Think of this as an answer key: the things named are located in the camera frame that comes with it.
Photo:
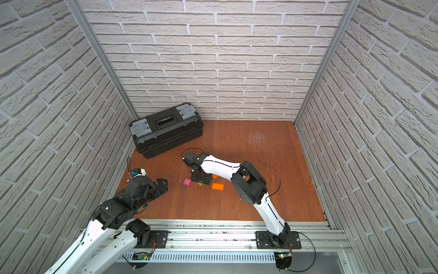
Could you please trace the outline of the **black plastic toolbox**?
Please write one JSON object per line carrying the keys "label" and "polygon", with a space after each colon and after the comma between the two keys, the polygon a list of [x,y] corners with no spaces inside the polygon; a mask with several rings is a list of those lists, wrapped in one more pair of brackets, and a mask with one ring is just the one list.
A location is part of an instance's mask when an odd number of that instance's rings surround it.
{"label": "black plastic toolbox", "polygon": [[204,123],[190,103],[168,108],[129,124],[136,150],[151,159],[203,134]]}

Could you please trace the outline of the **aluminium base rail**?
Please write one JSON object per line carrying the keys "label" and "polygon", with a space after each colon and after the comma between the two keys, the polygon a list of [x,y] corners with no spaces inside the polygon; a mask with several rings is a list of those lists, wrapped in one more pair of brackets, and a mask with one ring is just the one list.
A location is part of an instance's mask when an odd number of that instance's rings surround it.
{"label": "aluminium base rail", "polygon": [[[153,231],[168,231],[164,248],[159,251],[258,251],[256,232],[265,231],[263,221],[143,219]],[[351,252],[342,230],[332,229],[328,222],[288,222],[299,232],[298,251]]]}

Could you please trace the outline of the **aluminium corner post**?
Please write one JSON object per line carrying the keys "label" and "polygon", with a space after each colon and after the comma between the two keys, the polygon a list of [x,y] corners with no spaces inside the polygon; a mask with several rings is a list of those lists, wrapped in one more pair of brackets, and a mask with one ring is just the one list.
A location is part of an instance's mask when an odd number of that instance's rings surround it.
{"label": "aluminium corner post", "polygon": [[346,32],[350,21],[352,20],[352,17],[354,15],[354,13],[356,12],[358,6],[360,4],[360,0],[352,0],[349,1],[348,5],[346,6],[346,9],[344,11],[343,16],[341,17],[341,21],[338,25],[338,27],[335,30],[335,33],[330,41],[330,44],[327,48],[327,51],[325,53],[325,55],[323,56],[322,62],[318,68],[318,71],[311,83],[310,89],[303,101],[303,104],[297,114],[297,116],[295,117],[294,120],[294,125],[297,126],[300,122],[300,120],[302,119],[304,112],[306,110],[306,108],[308,107],[308,105],[310,105],[310,99],[312,98],[313,94],[316,91],[317,85],[319,83],[319,81],[322,79],[324,72],[326,71],[326,69],[328,68],[330,61],[332,60],[343,36],[344,33]]}
{"label": "aluminium corner post", "polygon": [[82,29],[84,36],[87,38],[92,50],[96,54],[99,62],[101,63],[102,68],[104,68],[107,73],[109,79],[115,87],[119,97],[125,105],[125,108],[128,110],[128,113],[131,115],[132,119],[136,120],[139,118],[137,112],[135,111],[119,77],[117,76],[111,62],[109,61],[107,54],[105,53],[104,48],[98,40],[97,35],[92,29],[91,24],[84,11],[82,10],[79,1],[76,0],[66,0],[66,4],[70,9],[72,15],[76,19],[79,27]]}

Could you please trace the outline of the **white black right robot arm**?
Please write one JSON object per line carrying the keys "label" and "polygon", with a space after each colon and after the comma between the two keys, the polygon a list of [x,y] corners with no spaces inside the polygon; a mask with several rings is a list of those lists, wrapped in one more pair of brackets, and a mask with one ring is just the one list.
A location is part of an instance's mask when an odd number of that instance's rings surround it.
{"label": "white black right robot arm", "polygon": [[182,160],[190,169],[194,182],[209,184],[217,175],[232,183],[240,199],[254,206],[265,222],[268,247],[283,248],[289,242],[290,227],[275,209],[266,180],[252,162],[232,163],[207,153],[197,156],[191,152],[186,153]]}

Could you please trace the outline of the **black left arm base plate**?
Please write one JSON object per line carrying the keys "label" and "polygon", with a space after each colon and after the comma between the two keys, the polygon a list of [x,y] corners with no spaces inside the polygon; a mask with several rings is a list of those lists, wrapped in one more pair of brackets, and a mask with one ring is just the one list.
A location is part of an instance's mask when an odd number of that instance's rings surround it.
{"label": "black left arm base plate", "polygon": [[138,237],[138,242],[135,248],[149,248],[153,247],[163,249],[166,246],[169,231],[152,230],[141,234]]}

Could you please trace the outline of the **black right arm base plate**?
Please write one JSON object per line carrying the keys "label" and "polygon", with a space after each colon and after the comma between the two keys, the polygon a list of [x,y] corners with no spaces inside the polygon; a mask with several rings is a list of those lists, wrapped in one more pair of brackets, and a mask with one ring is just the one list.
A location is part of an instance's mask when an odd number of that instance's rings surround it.
{"label": "black right arm base plate", "polygon": [[290,247],[293,250],[300,250],[302,248],[300,236],[296,231],[282,236],[271,234],[268,231],[256,231],[255,243],[259,250],[285,250]]}

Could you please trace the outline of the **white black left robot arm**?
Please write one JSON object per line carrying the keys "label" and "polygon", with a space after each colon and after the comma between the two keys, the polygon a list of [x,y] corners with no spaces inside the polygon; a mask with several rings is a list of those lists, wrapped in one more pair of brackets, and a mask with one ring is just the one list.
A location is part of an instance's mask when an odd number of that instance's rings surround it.
{"label": "white black left robot arm", "polygon": [[168,182],[139,174],[117,196],[100,204],[70,248],[48,269],[49,274],[102,274],[135,247],[164,248],[167,231],[154,231],[134,215],[166,194]]}

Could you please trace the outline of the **aluminium corner post right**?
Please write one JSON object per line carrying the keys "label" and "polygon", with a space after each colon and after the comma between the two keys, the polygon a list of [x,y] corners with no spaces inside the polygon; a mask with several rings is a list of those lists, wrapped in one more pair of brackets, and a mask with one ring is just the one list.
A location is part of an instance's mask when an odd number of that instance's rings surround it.
{"label": "aluminium corner post right", "polygon": [[326,69],[328,68],[330,61],[332,60],[343,36],[344,33],[346,32],[350,21],[352,20],[352,17],[354,15],[354,13],[356,12],[358,6],[360,4],[360,0],[352,0],[349,1],[348,5],[346,6],[346,9],[344,11],[343,16],[341,17],[341,21],[338,25],[338,27],[335,30],[335,33],[330,41],[330,44],[327,48],[327,51],[325,53],[325,55],[323,56],[322,62],[318,68],[318,71],[311,83],[310,89],[303,101],[303,104],[297,114],[297,116],[295,117],[294,120],[294,125],[297,126],[300,122],[300,120],[302,119],[304,112],[306,110],[306,108],[308,107],[308,105],[310,105],[310,99],[312,98],[313,94],[316,91],[317,85],[319,83],[319,81],[322,79],[324,72],[326,71]]}

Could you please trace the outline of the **aluminium corner post left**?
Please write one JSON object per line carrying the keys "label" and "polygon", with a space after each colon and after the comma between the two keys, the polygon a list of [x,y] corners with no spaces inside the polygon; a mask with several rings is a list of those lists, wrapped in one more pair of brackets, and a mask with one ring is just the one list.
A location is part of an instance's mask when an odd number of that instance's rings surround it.
{"label": "aluminium corner post left", "polygon": [[115,87],[119,97],[125,105],[125,108],[128,110],[128,113],[131,115],[132,119],[136,120],[139,118],[137,112],[135,111],[119,77],[117,76],[111,62],[109,61],[107,54],[105,53],[104,48],[98,40],[97,35],[92,29],[91,24],[84,11],[82,10],[79,1],[76,0],[66,0],[66,4],[70,9],[72,15],[76,19],[79,27],[82,29],[84,36],[87,38],[92,50],[96,54],[99,62],[101,63],[102,68],[104,68],[107,73],[109,79]]}

